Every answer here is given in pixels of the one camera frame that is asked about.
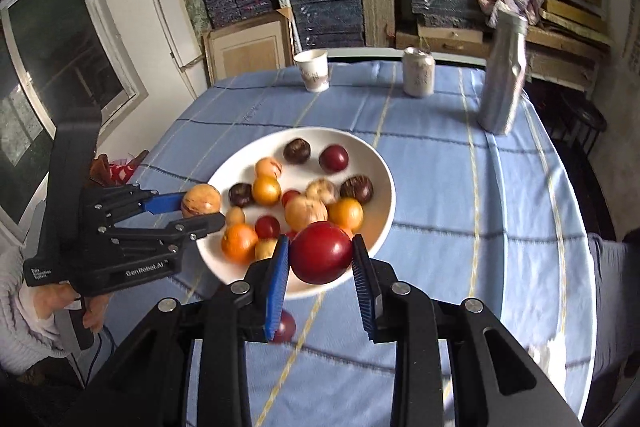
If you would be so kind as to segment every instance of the hand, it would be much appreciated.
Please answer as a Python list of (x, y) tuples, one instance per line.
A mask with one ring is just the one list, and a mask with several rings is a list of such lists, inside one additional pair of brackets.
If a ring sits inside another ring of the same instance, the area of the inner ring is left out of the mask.
[[(97, 333), (104, 325), (104, 314), (107, 311), (112, 294), (87, 297), (84, 300), (86, 312), (82, 317), (82, 325)], [(33, 288), (33, 307), (39, 319), (48, 319), (55, 311), (62, 310), (79, 298), (79, 294), (69, 283), (46, 284)]]
[(111, 299), (111, 293), (106, 295), (98, 295), (97, 297), (87, 297), (84, 302), (86, 304), (86, 312), (82, 317), (82, 325), (85, 328), (97, 333), (104, 325), (104, 314)]
[(80, 296), (68, 282), (36, 286), (32, 295), (39, 319), (48, 319), (53, 312), (64, 309)]

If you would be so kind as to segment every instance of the striped tablecloth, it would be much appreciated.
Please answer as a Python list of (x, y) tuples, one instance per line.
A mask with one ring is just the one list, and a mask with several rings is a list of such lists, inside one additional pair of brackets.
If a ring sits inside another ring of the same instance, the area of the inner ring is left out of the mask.
[[(530, 102), (523, 97), (509, 136), (494, 137), (476, 123), (482, 71), (438, 66), (434, 95), (420, 100), (403, 94), (398, 62), (334, 64), (330, 74), (332, 87), (320, 94), (306, 92), (294, 68), (222, 80), (175, 121), (132, 182), (186, 190), (266, 134), (352, 132), (380, 152), (396, 184), (395, 222), (377, 257), (431, 298), (478, 296), (524, 346), (563, 333), (566, 399), (581, 415), (595, 343), (593, 261), (573, 189)], [(217, 285), (188, 250), (179, 275), (117, 293), (107, 323), (119, 341), (164, 296), (191, 302)], [(298, 325), (294, 341), (247, 346), (254, 425), (388, 425), (395, 346), (367, 340), (353, 283), (285, 308)]]

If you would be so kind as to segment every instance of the white pipe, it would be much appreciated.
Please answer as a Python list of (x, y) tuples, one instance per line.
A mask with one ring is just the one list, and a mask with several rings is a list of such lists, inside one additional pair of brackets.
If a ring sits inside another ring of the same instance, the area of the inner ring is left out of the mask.
[(187, 87), (189, 94), (195, 100), (198, 95), (196, 94), (195, 89), (193, 89), (193, 85), (189, 77), (184, 73), (184, 67), (182, 64), (179, 64), (176, 58), (180, 57), (178, 53), (178, 47), (175, 45), (175, 41), (173, 36), (171, 35), (171, 30), (169, 29), (169, 25), (166, 22), (166, 17), (164, 16), (164, 10), (162, 10), (162, 5), (160, 4), (160, 0), (153, 0), (154, 8), (156, 9), (156, 15), (158, 16), (158, 20), (160, 21), (160, 25), (162, 26), (162, 32), (164, 33), (164, 38), (166, 40), (167, 45), (169, 46), (171, 60), (174, 62), (175, 69), (178, 71), (184, 85)]

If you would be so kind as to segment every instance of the silver bottle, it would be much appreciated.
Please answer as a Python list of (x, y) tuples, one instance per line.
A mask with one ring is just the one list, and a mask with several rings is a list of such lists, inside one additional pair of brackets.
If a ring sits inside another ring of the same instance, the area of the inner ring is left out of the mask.
[(516, 116), (527, 68), (524, 17), (500, 12), (494, 47), (486, 64), (478, 123), (492, 134), (509, 134)]

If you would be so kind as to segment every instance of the screw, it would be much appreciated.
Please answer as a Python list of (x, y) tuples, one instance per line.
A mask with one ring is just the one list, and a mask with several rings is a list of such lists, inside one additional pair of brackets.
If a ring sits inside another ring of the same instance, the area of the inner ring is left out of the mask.
[(251, 289), (248, 282), (236, 281), (231, 285), (231, 291), (236, 295), (244, 295)]
[(407, 295), (411, 291), (411, 286), (409, 286), (406, 282), (394, 282), (391, 285), (391, 291), (396, 295)]
[(164, 313), (172, 312), (175, 310), (175, 307), (177, 305), (178, 305), (178, 302), (175, 299), (166, 298), (158, 302), (158, 309)]
[(480, 313), (484, 306), (478, 299), (467, 299), (465, 301), (465, 308), (472, 313)]

